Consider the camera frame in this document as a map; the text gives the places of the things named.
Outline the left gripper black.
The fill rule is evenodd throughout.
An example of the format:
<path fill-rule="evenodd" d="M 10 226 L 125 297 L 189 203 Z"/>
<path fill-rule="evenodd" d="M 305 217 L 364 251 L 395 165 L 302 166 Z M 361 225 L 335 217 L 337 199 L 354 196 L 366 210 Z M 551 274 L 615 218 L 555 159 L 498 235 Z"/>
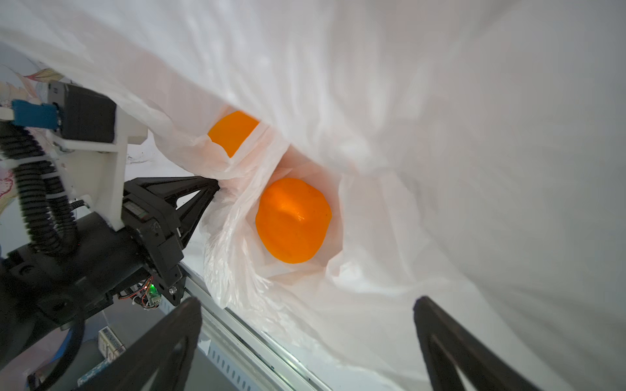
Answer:
<path fill-rule="evenodd" d="M 137 188 L 158 197 L 130 195 Z M 78 245 L 68 255 L 51 257 L 32 244 L 9 252 L 1 261 L 2 337 L 82 325 L 112 295 L 149 278 L 166 293 L 181 280 L 183 250 L 219 190 L 217 180 L 202 176 L 132 179 L 124 184 L 120 231 L 90 213 L 78 220 Z"/>

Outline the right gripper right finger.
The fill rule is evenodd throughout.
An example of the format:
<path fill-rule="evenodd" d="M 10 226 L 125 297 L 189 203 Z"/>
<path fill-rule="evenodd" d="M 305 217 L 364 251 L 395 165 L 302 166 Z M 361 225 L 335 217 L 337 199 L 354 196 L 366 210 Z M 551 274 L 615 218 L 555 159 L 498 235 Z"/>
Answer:
<path fill-rule="evenodd" d="M 425 366 L 434 390 L 464 390 L 463 373 L 477 390 L 536 390 L 429 297 L 413 307 Z"/>

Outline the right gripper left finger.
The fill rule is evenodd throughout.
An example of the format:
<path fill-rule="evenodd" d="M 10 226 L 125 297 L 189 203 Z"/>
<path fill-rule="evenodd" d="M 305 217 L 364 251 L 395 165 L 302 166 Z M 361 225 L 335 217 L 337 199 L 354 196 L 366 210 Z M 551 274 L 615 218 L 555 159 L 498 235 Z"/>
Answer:
<path fill-rule="evenodd" d="M 201 303 L 190 297 L 78 389 L 183 390 L 201 326 Z"/>

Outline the small orange fruit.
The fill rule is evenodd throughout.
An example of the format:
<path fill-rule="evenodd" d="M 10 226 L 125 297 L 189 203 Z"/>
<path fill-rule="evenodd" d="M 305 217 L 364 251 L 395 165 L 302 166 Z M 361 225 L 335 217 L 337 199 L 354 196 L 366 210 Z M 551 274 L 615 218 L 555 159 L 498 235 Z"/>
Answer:
<path fill-rule="evenodd" d="M 320 250 L 333 217 L 322 192 L 301 179 L 275 181 L 259 199 L 255 226 L 267 251 L 281 262 L 307 262 Z"/>

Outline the white plastic bag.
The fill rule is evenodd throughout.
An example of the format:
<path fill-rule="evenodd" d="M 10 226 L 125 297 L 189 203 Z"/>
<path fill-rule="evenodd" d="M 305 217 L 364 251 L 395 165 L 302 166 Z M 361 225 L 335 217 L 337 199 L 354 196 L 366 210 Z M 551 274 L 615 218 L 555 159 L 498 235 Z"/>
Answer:
<path fill-rule="evenodd" d="M 423 389 L 427 295 L 543 389 L 624 389 L 624 2 L 4 1 L 1 39 L 228 181 L 203 276 L 254 326 Z M 283 272 L 247 218 L 289 148 L 342 239 Z"/>

